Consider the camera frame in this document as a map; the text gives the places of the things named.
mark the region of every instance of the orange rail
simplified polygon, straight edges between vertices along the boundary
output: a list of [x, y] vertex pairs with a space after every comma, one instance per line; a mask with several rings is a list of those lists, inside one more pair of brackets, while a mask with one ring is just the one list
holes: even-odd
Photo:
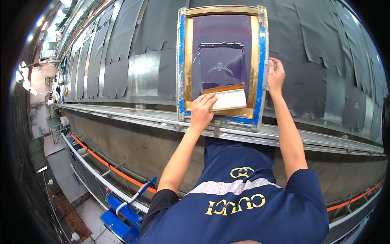
[[81, 26], [81, 28], [78, 30], [78, 32], [75, 34], [75, 36], [73, 37], [73, 39], [71, 40], [71, 42], [68, 44], [68, 46], [66, 47], [66, 49], [65, 49], [65, 53], [66, 53], [66, 51], [69, 49], [69, 47], [70, 47], [70, 45], [72, 44], [72, 41], [74, 40], [74, 38], [77, 36], [77, 34], [81, 31], [81, 29], [84, 27], [84, 25], [93, 17], [93, 15], [101, 8], [101, 7], [103, 7], [103, 5], [106, 3], [106, 2], [108, 2], [108, 0], [106, 0], [104, 3], [102, 3], [102, 5], [100, 5], [96, 10], [95, 10], [95, 12], [93, 12], [92, 14], [91, 14], [91, 17], [89, 17], [85, 22], [84, 22], [84, 24], [83, 24], [83, 26]]
[[[94, 152], [92, 152], [89, 148], [87, 148], [83, 143], [81, 143], [73, 134], [71, 134], [71, 136], [76, 140], [76, 142], [78, 144], [80, 144], [83, 148], [85, 148], [87, 150], [87, 152], [89, 152], [94, 158], [96, 158], [97, 160], [99, 160], [102, 164], [104, 164], [105, 166], [107, 166], [110, 170], [112, 170], [113, 172], [119, 174], [120, 176], [122, 176], [123, 178], [125, 178], [126, 180], [130, 181], [131, 183], [141, 187], [143, 184], [141, 182], [138, 182], [137, 180], [134, 180], [133, 178], [129, 177], [128, 175], [125, 175], [124, 173], [120, 172], [118, 169], [116, 169], [115, 167], [113, 167], [112, 165], [109, 165], [106, 161], [104, 161], [101, 157], [97, 156]], [[151, 193], [156, 193], [156, 190], [151, 188], [151, 187], [148, 187], [146, 189], [147, 191], [150, 191]]]
[[380, 184], [382, 184], [383, 181], [384, 181], [384, 179], [381, 180], [381, 182], [379, 182], [378, 184], [376, 184], [373, 188], [371, 188], [371, 189], [369, 189], [368, 191], [366, 191], [365, 193], [363, 193], [362, 195], [357, 196], [357, 197], [355, 197], [354, 199], [351, 199], [350, 201], [347, 201], [347, 202], [345, 202], [345, 203], [341, 203], [341, 204], [339, 204], [339, 205], [336, 205], [336, 206], [333, 206], [333, 207], [329, 207], [329, 208], [327, 208], [326, 210], [329, 212], [329, 211], [335, 210], [335, 209], [337, 209], [337, 208], [344, 207], [344, 206], [346, 206], [346, 205], [348, 205], [348, 204], [350, 204], [350, 203], [353, 203], [354, 201], [359, 200], [360, 198], [362, 198], [362, 197], [364, 197], [365, 195], [367, 195], [367, 194], [369, 194], [370, 192], [372, 192], [376, 187], [378, 187]]
[[[141, 187], [143, 184], [141, 182], [138, 182], [136, 180], [134, 180], [133, 178], [130, 178], [129, 176], [125, 175], [124, 173], [120, 172], [119, 170], [117, 170], [116, 168], [114, 168], [112, 165], [109, 165], [106, 161], [104, 161], [101, 157], [97, 156], [94, 152], [92, 152], [91, 150], [89, 150], [83, 143], [81, 143], [73, 134], [71, 134], [71, 136], [76, 140], [76, 142], [78, 142], [83, 148], [85, 148], [92, 156], [94, 156], [97, 160], [99, 160], [102, 164], [104, 164], [105, 166], [109, 167], [112, 171], [114, 171], [115, 173], [119, 174], [120, 176], [122, 176], [123, 178], [125, 178], [126, 180], [130, 181], [131, 183], [134, 183], [136, 184], [137, 186]], [[370, 192], [372, 192], [375, 188], [377, 188], [380, 184], [382, 184], [384, 181], [381, 180], [378, 184], [376, 184], [373, 188], [369, 189], [368, 191], [366, 191], [365, 193], [363, 193], [362, 195], [360, 196], [357, 196], [355, 197], [354, 199], [351, 199], [350, 201], [347, 201], [345, 203], [341, 203], [341, 204], [338, 204], [336, 206], [332, 206], [332, 207], [329, 207], [327, 208], [326, 210], [329, 212], [329, 211], [332, 211], [332, 210], [335, 210], [337, 208], [341, 208], [341, 207], [344, 207], [350, 203], [353, 203], [354, 201], [357, 201], [359, 200], [360, 198], [364, 197], [365, 195], [369, 194]], [[153, 188], [150, 188], [148, 187], [147, 188], [148, 191], [152, 192], [152, 193], [156, 193], [156, 190], [153, 189]]]

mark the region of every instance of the tile floor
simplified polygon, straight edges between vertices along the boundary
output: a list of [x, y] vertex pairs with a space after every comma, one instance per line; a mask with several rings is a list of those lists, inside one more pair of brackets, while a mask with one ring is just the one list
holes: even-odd
[[121, 241], [99, 219], [105, 211], [92, 196], [76, 208], [80, 218], [92, 231], [92, 235], [83, 241], [82, 244], [121, 244]]

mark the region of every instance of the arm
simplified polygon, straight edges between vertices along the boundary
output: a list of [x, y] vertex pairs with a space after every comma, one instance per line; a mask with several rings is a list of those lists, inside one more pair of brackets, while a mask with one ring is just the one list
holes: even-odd
[[205, 94], [192, 102], [191, 125], [184, 134], [175, 153], [165, 166], [157, 191], [169, 189], [178, 194], [179, 186], [190, 164], [191, 154], [195, 144], [203, 130], [214, 117], [214, 112], [210, 112], [209, 110], [217, 99], [214, 97], [214, 94]]
[[285, 77], [282, 62], [270, 58], [268, 66], [267, 84], [271, 95], [276, 120], [279, 128], [279, 143], [282, 153], [287, 181], [299, 169], [307, 169], [302, 138], [294, 124], [293, 118], [282, 96], [282, 86]]

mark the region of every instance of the navy blue shirt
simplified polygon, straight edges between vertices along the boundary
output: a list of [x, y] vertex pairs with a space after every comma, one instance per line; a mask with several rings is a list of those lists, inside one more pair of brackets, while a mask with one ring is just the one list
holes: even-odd
[[171, 190], [155, 194], [140, 243], [319, 244], [325, 239], [328, 213], [314, 171], [296, 171], [283, 189], [275, 184], [270, 147], [208, 139], [204, 158], [202, 175], [181, 201]]

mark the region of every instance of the man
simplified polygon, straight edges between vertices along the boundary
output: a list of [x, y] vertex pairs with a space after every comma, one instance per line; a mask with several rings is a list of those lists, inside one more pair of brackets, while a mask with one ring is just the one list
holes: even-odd
[[286, 188], [275, 184], [273, 148], [206, 138], [202, 175], [179, 201], [192, 150], [214, 116], [209, 109], [217, 98], [202, 95], [193, 101], [191, 126], [161, 176], [140, 227], [140, 243], [315, 244], [324, 240], [328, 213], [318, 177], [307, 168], [301, 137], [282, 97], [284, 77], [282, 63], [270, 58], [267, 84], [279, 127]]

